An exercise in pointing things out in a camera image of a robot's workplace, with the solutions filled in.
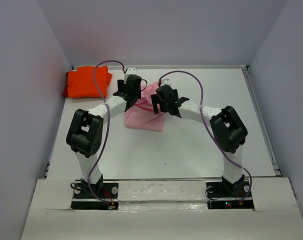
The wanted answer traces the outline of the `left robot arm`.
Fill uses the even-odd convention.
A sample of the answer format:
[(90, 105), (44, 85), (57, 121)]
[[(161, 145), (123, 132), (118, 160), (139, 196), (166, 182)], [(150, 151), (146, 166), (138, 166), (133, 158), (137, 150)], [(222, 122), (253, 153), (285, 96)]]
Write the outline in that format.
[(89, 110), (75, 111), (66, 143), (75, 153), (80, 169), (81, 179), (86, 182), (85, 192), (92, 198), (102, 193), (102, 173), (98, 162), (102, 157), (99, 150), (104, 150), (107, 141), (102, 140), (104, 125), (109, 133), (111, 119), (125, 113), (141, 98), (142, 78), (135, 74), (127, 74), (125, 79), (117, 81), (117, 91), (104, 103)]

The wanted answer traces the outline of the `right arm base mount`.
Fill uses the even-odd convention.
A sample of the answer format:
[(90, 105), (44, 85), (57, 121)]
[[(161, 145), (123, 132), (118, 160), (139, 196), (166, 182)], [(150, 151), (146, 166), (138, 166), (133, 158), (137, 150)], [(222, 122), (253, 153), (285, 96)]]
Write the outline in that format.
[(245, 176), (235, 183), (222, 178), (221, 181), (206, 183), (205, 196), (209, 210), (251, 209), (254, 210), (252, 193), (249, 192), (250, 183)]

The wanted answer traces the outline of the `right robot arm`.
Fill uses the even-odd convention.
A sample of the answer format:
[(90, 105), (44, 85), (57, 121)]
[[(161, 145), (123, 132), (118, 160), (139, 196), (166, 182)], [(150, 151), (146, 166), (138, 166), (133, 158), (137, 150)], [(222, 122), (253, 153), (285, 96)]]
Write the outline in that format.
[(227, 196), (235, 195), (245, 179), (242, 151), (248, 135), (248, 130), (236, 110), (231, 106), (203, 106), (187, 97), (179, 97), (178, 91), (168, 84), (157, 88), (155, 94), (151, 95), (151, 101), (155, 114), (168, 113), (204, 124), (223, 155), (222, 192)]

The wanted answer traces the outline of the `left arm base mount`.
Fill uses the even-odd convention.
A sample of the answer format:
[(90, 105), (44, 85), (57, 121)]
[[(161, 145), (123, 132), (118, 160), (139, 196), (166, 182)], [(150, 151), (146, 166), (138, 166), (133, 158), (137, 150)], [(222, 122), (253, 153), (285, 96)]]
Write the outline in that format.
[(73, 190), (70, 207), (73, 210), (115, 211), (119, 209), (119, 183), (105, 181), (102, 177), (90, 187), (83, 179), (70, 184)]

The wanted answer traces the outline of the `pink t-shirt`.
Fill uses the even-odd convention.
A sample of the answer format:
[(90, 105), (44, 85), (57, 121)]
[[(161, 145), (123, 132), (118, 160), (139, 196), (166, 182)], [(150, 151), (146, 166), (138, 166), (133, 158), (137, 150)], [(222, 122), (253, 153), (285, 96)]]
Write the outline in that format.
[(131, 129), (162, 132), (164, 128), (165, 115), (154, 113), (151, 96), (156, 93), (157, 82), (149, 84), (141, 92), (141, 99), (138, 99), (133, 107), (124, 113), (124, 125)]

